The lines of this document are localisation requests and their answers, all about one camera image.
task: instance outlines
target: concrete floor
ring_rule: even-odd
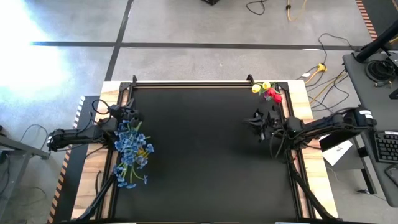
[[[352,45],[371,41],[354,0],[309,1],[301,19],[287,22],[285,2],[268,0],[263,16],[246,9],[249,0],[220,0],[210,7],[200,0],[135,0],[123,42],[319,45],[324,32],[347,38]],[[31,124],[71,128],[80,96],[99,95],[113,47],[30,46],[32,41],[115,42],[127,0],[1,1],[3,34],[0,83],[0,124],[10,138],[19,139]],[[301,2],[293,1],[292,14]],[[325,45],[346,45],[322,37]],[[328,72],[322,80],[339,74],[341,57],[349,51],[329,50]],[[294,79],[323,61],[320,50],[190,49],[122,47],[112,80],[242,80]],[[358,97],[347,78],[339,84],[350,97],[335,109],[357,105]],[[343,93],[333,90],[324,104],[334,105]],[[328,115],[314,112],[315,118]],[[39,147],[32,129],[26,143]],[[64,154],[47,161],[33,158],[15,201],[31,202],[45,190],[47,199],[30,207],[11,205],[2,222],[45,223],[55,192]],[[398,209],[370,195],[359,170],[329,173],[339,216],[344,220],[395,223]]]

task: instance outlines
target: red flower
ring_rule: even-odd
[[[276,92],[275,92],[275,90],[274,90],[273,88],[269,88],[269,89],[267,90],[267,94],[268,94],[269,96],[274,96],[274,95],[276,94]]]
[[[282,102],[282,96],[280,96],[279,94],[275,94],[272,97],[273,97],[275,103],[281,103]]]

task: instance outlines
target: yellow flower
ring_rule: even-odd
[[[251,88],[251,91],[253,93],[258,93],[258,92],[260,92],[260,90],[261,90],[261,86],[258,84],[254,84],[253,87]]]
[[[262,88],[265,89],[265,90],[268,90],[270,87],[271,87],[271,84],[269,82],[264,82],[262,84]]]

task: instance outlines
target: black keyboard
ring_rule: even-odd
[[[379,162],[398,163],[398,133],[374,133],[376,159]]]

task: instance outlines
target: blue flower bouquet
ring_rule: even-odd
[[[121,154],[121,161],[113,167],[113,172],[118,178],[118,187],[134,188],[135,180],[142,180],[147,184],[148,176],[137,175],[136,169],[142,169],[148,163],[148,155],[154,152],[152,144],[147,144],[144,134],[139,133],[139,127],[132,127],[129,121],[119,123],[115,135],[119,137],[114,146]]]

